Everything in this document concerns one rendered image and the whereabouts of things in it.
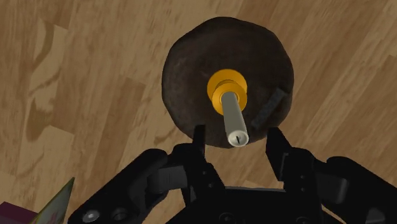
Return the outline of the dark purple box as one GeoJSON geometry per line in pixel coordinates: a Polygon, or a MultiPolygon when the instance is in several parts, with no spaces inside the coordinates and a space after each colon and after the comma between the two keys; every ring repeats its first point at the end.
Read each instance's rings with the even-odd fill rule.
{"type": "Polygon", "coordinates": [[[37,213],[3,202],[0,204],[0,224],[29,224],[37,213]]]}

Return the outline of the white candle in gold holder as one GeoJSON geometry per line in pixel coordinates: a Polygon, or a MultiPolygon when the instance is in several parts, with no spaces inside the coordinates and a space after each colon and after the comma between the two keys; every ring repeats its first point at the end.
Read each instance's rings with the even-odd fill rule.
{"type": "Polygon", "coordinates": [[[215,72],[207,82],[207,95],[215,111],[223,116],[226,140],[233,147],[249,142],[242,111],[247,104],[247,82],[233,69],[215,72]]]}

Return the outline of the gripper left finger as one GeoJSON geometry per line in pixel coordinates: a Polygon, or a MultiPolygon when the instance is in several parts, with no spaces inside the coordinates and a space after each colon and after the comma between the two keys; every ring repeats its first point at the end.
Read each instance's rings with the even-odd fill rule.
{"type": "Polygon", "coordinates": [[[193,141],[175,145],[171,154],[156,148],[143,151],[77,208],[67,224],[142,224],[175,189],[182,191],[186,206],[225,189],[205,159],[205,125],[196,126],[193,141]]]}

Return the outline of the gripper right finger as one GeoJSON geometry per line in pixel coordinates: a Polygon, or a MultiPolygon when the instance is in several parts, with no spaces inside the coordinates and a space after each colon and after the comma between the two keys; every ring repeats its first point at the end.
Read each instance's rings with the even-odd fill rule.
{"type": "Polygon", "coordinates": [[[322,162],[277,127],[268,130],[265,152],[286,191],[314,196],[346,224],[397,224],[397,187],[350,158],[322,162]]]}

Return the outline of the dark brown round cushion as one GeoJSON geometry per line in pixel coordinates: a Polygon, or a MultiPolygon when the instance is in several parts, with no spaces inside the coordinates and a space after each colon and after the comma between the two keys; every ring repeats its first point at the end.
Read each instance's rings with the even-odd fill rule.
{"type": "Polygon", "coordinates": [[[205,125],[205,143],[230,148],[223,116],[207,94],[209,78],[221,69],[239,72],[247,82],[242,115],[249,141],[263,139],[287,117],[294,71],[277,36],[270,30],[232,17],[215,17],[180,37],[169,50],[162,71],[162,100],[176,127],[193,137],[205,125]]]}

